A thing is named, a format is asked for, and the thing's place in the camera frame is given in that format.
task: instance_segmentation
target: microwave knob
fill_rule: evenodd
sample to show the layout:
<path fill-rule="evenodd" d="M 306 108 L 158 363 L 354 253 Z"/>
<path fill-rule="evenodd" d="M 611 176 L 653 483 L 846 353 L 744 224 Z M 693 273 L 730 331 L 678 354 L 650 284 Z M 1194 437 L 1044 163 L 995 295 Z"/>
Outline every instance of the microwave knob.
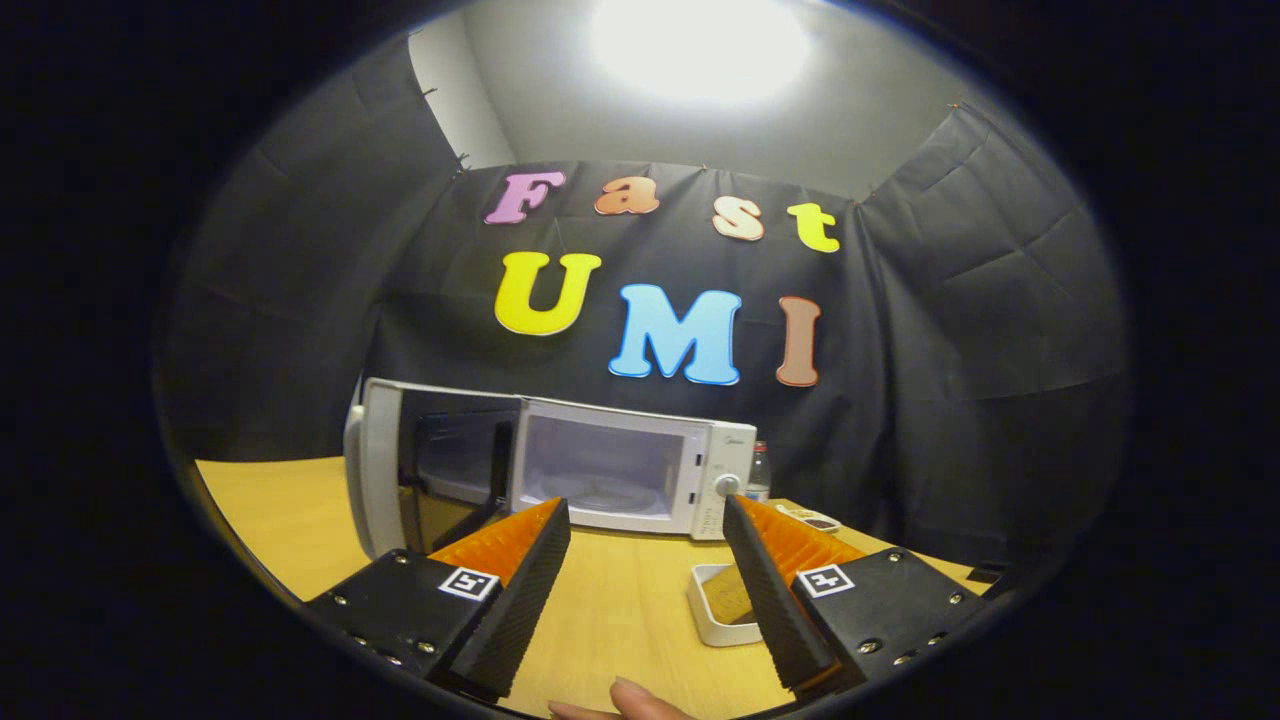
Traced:
<path fill-rule="evenodd" d="M 724 473 L 716 478 L 716 493 L 722 497 L 737 495 L 740 489 L 742 489 L 742 480 L 732 473 Z"/>

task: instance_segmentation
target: plastic bottle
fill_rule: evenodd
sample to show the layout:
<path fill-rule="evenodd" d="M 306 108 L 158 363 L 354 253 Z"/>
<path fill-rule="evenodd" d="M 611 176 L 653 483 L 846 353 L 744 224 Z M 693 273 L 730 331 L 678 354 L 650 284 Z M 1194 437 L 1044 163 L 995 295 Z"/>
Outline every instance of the plastic bottle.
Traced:
<path fill-rule="evenodd" d="M 756 502 L 769 500 L 769 487 L 773 484 L 773 469 L 769 468 L 768 446 L 763 439 L 755 441 L 751 452 L 751 474 L 746 478 L 746 491 L 742 493 Z"/>

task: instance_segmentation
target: microwave door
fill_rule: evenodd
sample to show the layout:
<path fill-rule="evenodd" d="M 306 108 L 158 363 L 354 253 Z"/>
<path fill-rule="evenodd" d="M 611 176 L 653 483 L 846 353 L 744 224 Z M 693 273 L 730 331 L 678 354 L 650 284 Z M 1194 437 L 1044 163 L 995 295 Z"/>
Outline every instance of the microwave door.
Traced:
<path fill-rule="evenodd" d="M 431 552 L 457 536 L 451 529 L 483 525 L 504 507 L 504 433 L 522 398 L 384 378 L 369 378 L 364 389 L 343 454 L 352 516 L 370 559 L 396 548 Z"/>
<path fill-rule="evenodd" d="M 518 413 L 507 410 L 436 414 L 417 421 L 413 507 L 419 512 L 411 525 L 417 527 L 422 552 L 474 533 L 506 507 L 517 420 Z M 471 510 L 456 520 L 463 507 Z"/>

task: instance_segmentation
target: brown letter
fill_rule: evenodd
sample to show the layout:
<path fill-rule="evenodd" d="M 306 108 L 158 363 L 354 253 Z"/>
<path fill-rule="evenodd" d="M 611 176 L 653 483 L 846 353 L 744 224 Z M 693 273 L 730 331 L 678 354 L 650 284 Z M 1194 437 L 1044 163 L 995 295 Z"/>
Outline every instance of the brown letter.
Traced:
<path fill-rule="evenodd" d="M 787 316 L 787 350 L 778 368 L 778 382 L 791 387 L 818 384 L 818 370 L 813 368 L 813 325 L 822 315 L 822 307 L 804 297 L 778 300 Z"/>

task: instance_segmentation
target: letter u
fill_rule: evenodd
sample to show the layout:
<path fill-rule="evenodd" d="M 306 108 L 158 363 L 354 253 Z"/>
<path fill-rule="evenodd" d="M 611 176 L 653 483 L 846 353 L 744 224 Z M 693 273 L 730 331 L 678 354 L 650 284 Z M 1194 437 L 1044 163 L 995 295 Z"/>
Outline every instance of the letter u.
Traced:
<path fill-rule="evenodd" d="M 529 296 L 534 291 L 538 270 L 549 263 L 550 258 L 541 252 L 511 252 L 502 259 L 507 270 L 493 304 L 493 313 L 502 327 L 513 333 L 544 336 L 562 332 L 577 322 L 586 297 L 586 281 L 591 270 L 600 266 L 600 259 L 585 252 L 561 258 L 564 284 L 561 286 L 559 301 L 550 310 L 534 310 L 529 306 Z"/>

